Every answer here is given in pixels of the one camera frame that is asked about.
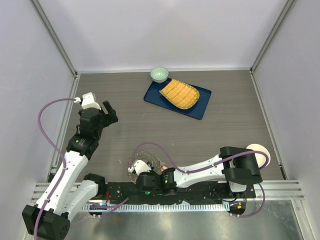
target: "bowl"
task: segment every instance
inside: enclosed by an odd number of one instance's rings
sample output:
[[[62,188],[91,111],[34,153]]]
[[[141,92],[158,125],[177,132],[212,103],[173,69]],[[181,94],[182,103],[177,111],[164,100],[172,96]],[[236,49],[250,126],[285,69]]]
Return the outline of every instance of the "bowl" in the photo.
[[[164,67],[156,67],[152,69],[152,71],[150,72],[150,76],[153,81],[155,81],[158,84],[161,84],[167,80],[169,76],[169,71]]]

